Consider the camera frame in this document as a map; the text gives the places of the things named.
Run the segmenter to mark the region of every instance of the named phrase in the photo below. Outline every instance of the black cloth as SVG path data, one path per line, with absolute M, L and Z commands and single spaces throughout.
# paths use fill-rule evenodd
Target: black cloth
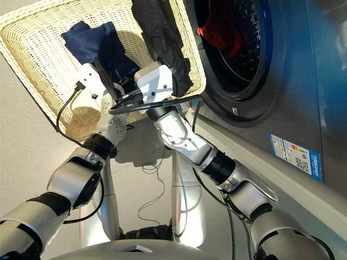
M 66 48 L 81 63 L 93 63 L 99 59 L 102 67 L 112 81 L 118 83 L 124 78 L 133 81 L 134 74 L 140 69 L 125 55 L 112 22 L 91 29 L 83 21 L 72 26 L 62 34 Z
M 154 60 L 172 71 L 173 95 L 181 97 L 192 86 L 190 62 L 183 57 L 183 42 L 167 0 L 133 0 L 132 13 Z

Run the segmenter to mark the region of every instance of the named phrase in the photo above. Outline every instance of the washing machine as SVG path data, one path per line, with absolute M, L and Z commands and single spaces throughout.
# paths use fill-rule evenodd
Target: washing machine
M 200 116 L 347 196 L 347 1 L 186 5 L 207 78 Z M 235 30 L 236 55 L 215 41 Z

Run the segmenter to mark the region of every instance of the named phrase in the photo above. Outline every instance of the washing machine door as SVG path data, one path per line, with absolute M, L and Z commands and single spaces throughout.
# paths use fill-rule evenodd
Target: washing machine door
M 248 122 L 266 115 L 279 92 L 279 79 L 284 60 L 280 7 L 279 3 L 272 3 L 271 8 L 275 12 L 271 12 L 267 0 L 187 1 L 187 11 L 193 30 L 215 29 L 216 25 L 213 23 L 221 24 L 221 21 L 214 22 L 214 19 L 220 19 L 218 15 L 214 15 L 216 12 L 214 8 L 220 8 L 218 5 L 226 3 L 226 8 L 232 12 L 231 18 L 227 18 L 229 23 L 226 24 L 234 20 L 243 31 L 246 26 L 247 32 L 240 34 L 241 38 L 242 34 L 247 34 L 248 39 L 243 38 L 243 43 L 247 44 L 241 45 L 240 51 L 231 57 L 230 50 L 220 50 L 208 39 L 196 34 L 196 43 L 207 78 L 203 99 L 225 122 L 245 126 Z M 215 31 L 219 31 L 217 34 L 227 34 L 223 30 Z

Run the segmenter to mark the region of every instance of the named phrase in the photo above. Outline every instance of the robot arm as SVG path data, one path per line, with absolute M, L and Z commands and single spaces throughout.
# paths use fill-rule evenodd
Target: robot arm
M 175 107 L 147 111 L 163 143 L 227 195 L 228 205 L 251 223 L 255 260 L 329 259 L 304 228 L 277 205 L 276 194 L 247 167 L 195 134 Z
M 86 205 L 100 182 L 100 171 L 116 154 L 125 137 L 127 115 L 112 116 L 106 94 L 102 113 L 91 136 L 52 174 L 47 190 L 0 219 L 0 259 L 40 259 L 70 210 Z

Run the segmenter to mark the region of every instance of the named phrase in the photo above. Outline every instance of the wicker basket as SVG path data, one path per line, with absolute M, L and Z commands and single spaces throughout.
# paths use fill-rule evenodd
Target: wicker basket
M 193 86 L 186 96 L 200 94 L 205 76 L 182 0 L 170 0 L 177 28 L 189 58 Z M 92 28 L 112 21 L 126 55 L 141 68 L 152 62 L 131 12 L 131 0 L 44 0 L 0 17 L 0 51 L 26 89 L 52 122 L 76 82 L 81 64 L 65 48 L 60 36 L 84 21 Z M 60 127 L 76 140 L 84 140 L 100 117 L 98 103 L 87 90 L 80 92 L 61 116 Z M 128 122 L 143 117 L 132 113 Z

